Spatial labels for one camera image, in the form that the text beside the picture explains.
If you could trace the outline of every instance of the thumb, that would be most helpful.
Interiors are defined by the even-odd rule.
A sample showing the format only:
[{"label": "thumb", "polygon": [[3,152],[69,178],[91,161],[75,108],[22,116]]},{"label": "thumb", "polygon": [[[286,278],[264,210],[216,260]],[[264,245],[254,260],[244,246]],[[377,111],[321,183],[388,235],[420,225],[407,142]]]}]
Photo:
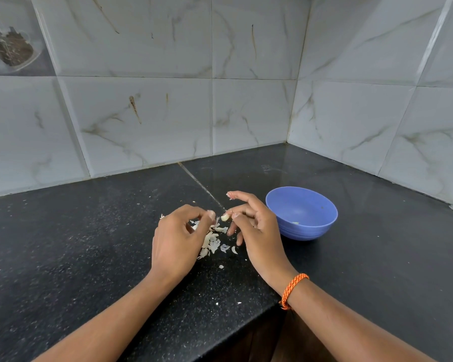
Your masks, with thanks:
[{"label": "thumb", "polygon": [[247,242],[247,238],[250,239],[251,237],[254,237],[257,233],[257,229],[255,229],[250,221],[248,220],[248,217],[245,216],[242,213],[234,213],[231,216],[231,219],[235,224],[240,228],[240,230],[243,233],[243,238]]},{"label": "thumb", "polygon": [[215,224],[215,212],[212,210],[206,211],[206,213],[201,217],[199,220],[198,227],[195,231],[195,237],[198,237],[201,239],[201,243],[203,244],[203,241],[205,240],[205,236],[210,231],[210,226]]}]

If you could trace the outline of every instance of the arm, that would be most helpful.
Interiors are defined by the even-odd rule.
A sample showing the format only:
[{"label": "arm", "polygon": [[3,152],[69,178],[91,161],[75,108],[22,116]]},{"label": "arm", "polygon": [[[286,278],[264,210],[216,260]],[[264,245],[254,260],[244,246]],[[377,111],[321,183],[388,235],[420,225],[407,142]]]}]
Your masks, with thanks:
[{"label": "arm", "polygon": [[[196,231],[188,220],[200,218]],[[162,218],[153,238],[151,271],[125,296],[85,323],[35,362],[114,362],[146,319],[193,267],[213,211],[183,206]]]},{"label": "arm", "polygon": [[[240,228],[237,245],[245,241],[257,272],[282,295],[298,272],[285,255],[275,214],[253,194],[228,192],[227,195],[248,202],[227,211],[233,219],[227,235]],[[295,286],[288,303],[339,362],[433,362],[307,279]]]}]

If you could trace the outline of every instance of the tiled wall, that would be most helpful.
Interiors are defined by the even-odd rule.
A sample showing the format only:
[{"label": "tiled wall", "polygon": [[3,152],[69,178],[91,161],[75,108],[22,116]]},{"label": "tiled wall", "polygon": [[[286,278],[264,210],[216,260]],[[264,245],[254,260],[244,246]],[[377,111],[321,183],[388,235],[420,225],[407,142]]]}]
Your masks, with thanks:
[{"label": "tiled wall", "polygon": [[288,141],[453,204],[453,0],[313,0]]},{"label": "tiled wall", "polygon": [[285,141],[309,9],[0,0],[0,195]]}]

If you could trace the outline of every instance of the bowl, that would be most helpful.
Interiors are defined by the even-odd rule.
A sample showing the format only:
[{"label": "bowl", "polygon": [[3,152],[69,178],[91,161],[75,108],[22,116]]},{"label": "bowl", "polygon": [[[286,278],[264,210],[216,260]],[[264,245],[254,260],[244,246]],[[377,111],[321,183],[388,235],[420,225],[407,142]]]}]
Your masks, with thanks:
[{"label": "bowl", "polygon": [[265,202],[277,216],[280,233],[294,240],[321,237],[338,216],[329,199],[306,188],[275,188],[267,194]]}]

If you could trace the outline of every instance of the fingernail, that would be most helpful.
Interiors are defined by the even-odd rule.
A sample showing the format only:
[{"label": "fingernail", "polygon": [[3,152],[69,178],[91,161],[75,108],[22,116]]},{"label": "fingernail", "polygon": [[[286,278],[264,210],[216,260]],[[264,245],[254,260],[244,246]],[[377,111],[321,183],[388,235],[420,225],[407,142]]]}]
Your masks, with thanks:
[{"label": "fingernail", "polygon": [[206,211],[206,213],[208,214],[208,217],[210,217],[212,221],[215,221],[215,220],[216,220],[216,214],[215,214],[215,212],[213,212],[211,209],[209,209],[208,211]]}]

